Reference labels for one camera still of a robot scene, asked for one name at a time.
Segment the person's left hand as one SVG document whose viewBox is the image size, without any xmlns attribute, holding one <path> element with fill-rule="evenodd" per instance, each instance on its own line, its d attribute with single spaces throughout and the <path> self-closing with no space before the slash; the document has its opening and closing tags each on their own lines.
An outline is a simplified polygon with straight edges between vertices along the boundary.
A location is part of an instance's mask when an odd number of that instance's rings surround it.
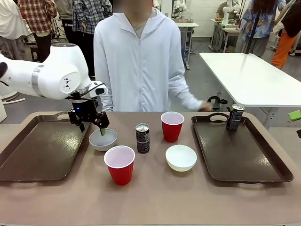
<svg viewBox="0 0 301 226">
<path fill-rule="evenodd" d="M 199 111 L 200 112 L 212 112 L 213 109 L 212 109 L 211 103 L 203 101 L 202 104 L 201 104 L 201 106 L 200 106 Z"/>
</svg>

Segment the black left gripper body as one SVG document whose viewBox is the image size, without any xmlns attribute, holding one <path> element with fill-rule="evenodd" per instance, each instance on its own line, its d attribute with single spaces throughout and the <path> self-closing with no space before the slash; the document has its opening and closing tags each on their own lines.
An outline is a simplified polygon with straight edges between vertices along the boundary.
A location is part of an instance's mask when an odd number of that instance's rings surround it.
<svg viewBox="0 0 301 226">
<path fill-rule="evenodd" d="M 100 128 L 107 128 L 110 124 L 106 112 L 98 112 L 96 100 L 87 100 L 81 103 L 72 103 L 72 109 L 68 112 L 71 124 L 79 126 L 89 122 Z"/>
</svg>

